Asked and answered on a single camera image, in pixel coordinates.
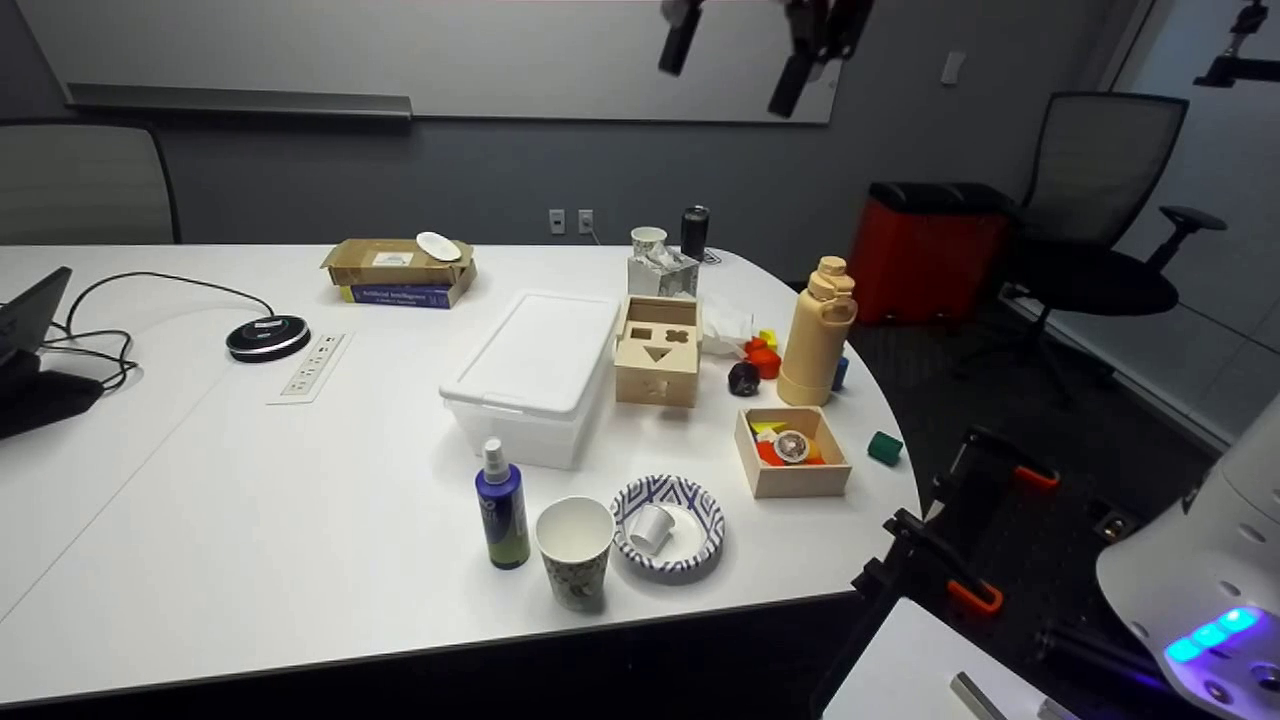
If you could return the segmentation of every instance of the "bottle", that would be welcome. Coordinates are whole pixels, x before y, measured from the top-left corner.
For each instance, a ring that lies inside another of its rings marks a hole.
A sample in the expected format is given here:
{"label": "bottle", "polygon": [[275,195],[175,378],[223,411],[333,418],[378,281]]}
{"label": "bottle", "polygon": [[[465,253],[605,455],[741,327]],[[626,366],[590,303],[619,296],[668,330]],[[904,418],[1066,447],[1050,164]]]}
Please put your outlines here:
{"label": "bottle", "polygon": [[845,335],[856,316],[853,274],[845,256],[822,256],[794,296],[791,335],[776,395],[783,403],[828,403],[845,356]]}
{"label": "bottle", "polygon": [[680,216],[680,253],[692,261],[704,261],[707,233],[712,233],[707,202],[688,202],[688,211]]}
{"label": "bottle", "polygon": [[494,568],[519,568],[529,559],[529,522],[519,469],[504,458],[504,442],[484,439],[484,469],[475,477],[481,520],[487,539],[487,559]]}
{"label": "bottle", "polygon": [[626,256],[626,290],[633,296],[660,296],[660,264],[652,261],[668,242],[668,233],[656,225],[633,229],[633,256]]}

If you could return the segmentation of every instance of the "cup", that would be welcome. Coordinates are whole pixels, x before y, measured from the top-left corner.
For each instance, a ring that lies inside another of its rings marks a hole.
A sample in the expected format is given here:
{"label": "cup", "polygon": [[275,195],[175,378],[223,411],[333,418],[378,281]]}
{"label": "cup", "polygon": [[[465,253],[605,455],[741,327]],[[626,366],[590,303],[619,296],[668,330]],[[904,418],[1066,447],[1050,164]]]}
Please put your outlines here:
{"label": "cup", "polygon": [[542,555],[553,593],[570,602],[605,608],[605,568],[615,522],[605,505],[570,497],[542,509],[533,522],[537,551]]}

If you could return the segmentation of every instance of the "white box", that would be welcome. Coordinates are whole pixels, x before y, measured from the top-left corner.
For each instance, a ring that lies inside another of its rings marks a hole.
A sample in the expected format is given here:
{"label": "white box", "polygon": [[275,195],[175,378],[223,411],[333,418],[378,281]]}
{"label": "white box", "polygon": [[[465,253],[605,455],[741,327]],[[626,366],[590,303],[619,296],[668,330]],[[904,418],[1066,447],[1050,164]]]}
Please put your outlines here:
{"label": "white box", "polygon": [[570,469],[598,403],[610,321],[606,296],[523,290],[438,384],[472,447],[501,435],[514,464]]}

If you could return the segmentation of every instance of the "spray bottle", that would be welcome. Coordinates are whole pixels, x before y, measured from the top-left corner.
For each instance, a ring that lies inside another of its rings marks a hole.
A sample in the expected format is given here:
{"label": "spray bottle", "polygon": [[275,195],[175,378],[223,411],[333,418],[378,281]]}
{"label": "spray bottle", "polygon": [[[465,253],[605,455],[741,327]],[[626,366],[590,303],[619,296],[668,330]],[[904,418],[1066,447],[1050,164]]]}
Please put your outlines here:
{"label": "spray bottle", "polygon": [[487,539],[487,559],[494,568],[519,568],[529,559],[529,522],[519,469],[504,458],[504,442],[484,439],[484,469],[475,477],[481,520]]}

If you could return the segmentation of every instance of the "curved table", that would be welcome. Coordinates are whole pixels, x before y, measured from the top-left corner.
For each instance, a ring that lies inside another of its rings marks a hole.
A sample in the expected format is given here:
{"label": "curved table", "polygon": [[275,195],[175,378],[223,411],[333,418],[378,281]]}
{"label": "curved table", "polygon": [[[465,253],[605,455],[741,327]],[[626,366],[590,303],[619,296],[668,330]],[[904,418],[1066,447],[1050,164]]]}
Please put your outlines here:
{"label": "curved table", "polygon": [[[610,403],[574,472],[523,469],[529,517],[563,497],[610,498],[646,472],[704,484],[728,548],[701,585],[646,585],[610,559],[606,608],[581,615],[529,559],[494,571],[475,513],[475,455],[434,378],[484,339],[519,286],[623,296],[626,247],[475,247],[481,274],[449,308],[339,303],[328,247],[0,247],[0,296],[67,264],[71,290],[105,272],[220,281],[339,330],[309,403],[271,403],[299,356],[232,363],[223,335],[259,308],[185,285],[122,281],[76,327],[137,330],[143,371],[92,411],[0,442],[0,702],[303,667],[384,650],[468,648],[849,593],[885,555],[895,509],[919,513],[911,458],[867,458],[895,415],[853,356],[822,406],[853,479],[845,498],[750,498],[732,415],[776,403],[723,387],[704,360],[701,403]],[[701,303],[720,327],[789,330],[794,290],[707,253]],[[48,356],[71,371],[109,371]]]}

